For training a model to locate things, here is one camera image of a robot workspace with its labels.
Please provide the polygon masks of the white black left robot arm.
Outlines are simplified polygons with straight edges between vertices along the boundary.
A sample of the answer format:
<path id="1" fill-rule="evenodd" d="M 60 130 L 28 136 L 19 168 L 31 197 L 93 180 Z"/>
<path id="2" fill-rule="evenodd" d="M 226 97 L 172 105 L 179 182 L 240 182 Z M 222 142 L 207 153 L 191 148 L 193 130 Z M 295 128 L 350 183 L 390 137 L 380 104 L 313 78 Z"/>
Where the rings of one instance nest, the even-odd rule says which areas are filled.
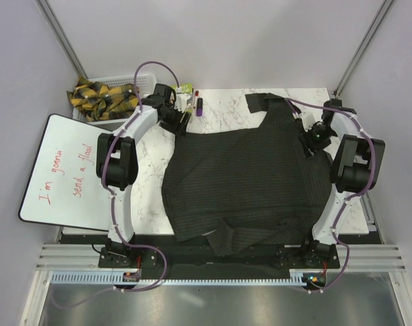
<path id="1" fill-rule="evenodd" d="M 144 249 L 130 243 L 134 238 L 130 197 L 138 177 L 136 146 L 157 124 L 176 136 L 185 134 L 192 104 L 193 96 L 180 87 L 156 84 L 153 93 L 141 99 L 126 122 L 98 136 L 96 175 L 109 191 L 111 201 L 111 224 L 100 250 L 99 268 L 131 268 Z"/>

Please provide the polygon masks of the dark striped long sleeve shirt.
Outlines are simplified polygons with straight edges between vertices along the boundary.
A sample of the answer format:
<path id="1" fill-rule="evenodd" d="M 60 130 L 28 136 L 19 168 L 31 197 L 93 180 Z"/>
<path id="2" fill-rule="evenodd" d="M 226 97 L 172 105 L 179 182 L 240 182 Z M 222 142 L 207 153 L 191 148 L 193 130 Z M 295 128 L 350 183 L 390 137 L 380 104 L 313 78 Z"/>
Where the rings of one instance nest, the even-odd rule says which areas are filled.
<path id="1" fill-rule="evenodd" d="M 332 188 L 326 154 L 305 156 L 295 107 L 270 93 L 248 94 L 246 102 L 265 112 L 258 127 L 177 137 L 162 183 L 175 238 L 205 236 L 220 256 L 299 244 Z"/>

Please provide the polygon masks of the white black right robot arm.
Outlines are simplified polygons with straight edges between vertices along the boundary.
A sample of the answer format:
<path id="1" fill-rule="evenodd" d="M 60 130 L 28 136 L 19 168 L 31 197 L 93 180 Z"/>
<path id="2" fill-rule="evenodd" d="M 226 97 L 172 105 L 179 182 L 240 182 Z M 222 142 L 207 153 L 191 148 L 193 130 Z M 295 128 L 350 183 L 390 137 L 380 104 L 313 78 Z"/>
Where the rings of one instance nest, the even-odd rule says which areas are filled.
<path id="1" fill-rule="evenodd" d="M 334 137 L 339 145 L 332 155 L 331 193 L 299 250 L 301 263 L 309 268 L 339 267 L 339 233 L 353 203 L 375 187 L 386 149 L 385 141 L 364 131 L 356 111 L 344 107 L 339 99 L 325 102 L 321 120 L 298 136 L 307 157 L 325 151 Z"/>

